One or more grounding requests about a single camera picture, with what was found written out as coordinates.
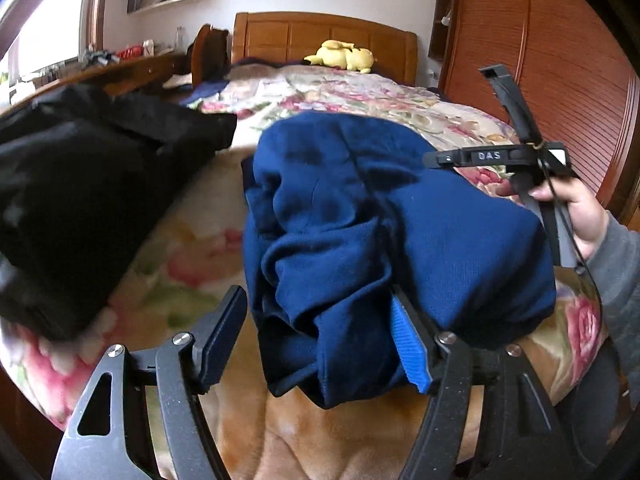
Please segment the grey sleeved right forearm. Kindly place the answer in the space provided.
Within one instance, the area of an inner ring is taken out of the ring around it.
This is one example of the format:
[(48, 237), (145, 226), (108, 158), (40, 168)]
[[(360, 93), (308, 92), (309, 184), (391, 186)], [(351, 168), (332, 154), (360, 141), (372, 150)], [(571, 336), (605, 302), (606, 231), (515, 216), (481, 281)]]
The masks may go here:
[(605, 237), (587, 261), (632, 406), (639, 403), (639, 257), (639, 233), (608, 216)]

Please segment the right hand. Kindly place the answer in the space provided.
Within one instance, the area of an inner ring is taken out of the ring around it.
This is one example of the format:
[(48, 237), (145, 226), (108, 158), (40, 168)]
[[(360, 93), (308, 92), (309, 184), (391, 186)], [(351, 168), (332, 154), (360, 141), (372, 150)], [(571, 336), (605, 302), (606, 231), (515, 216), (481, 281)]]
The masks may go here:
[(540, 202), (551, 202), (557, 198), (566, 203), (580, 253), (586, 260), (596, 253), (604, 241), (610, 215), (581, 180), (551, 178), (534, 186), (528, 195)]

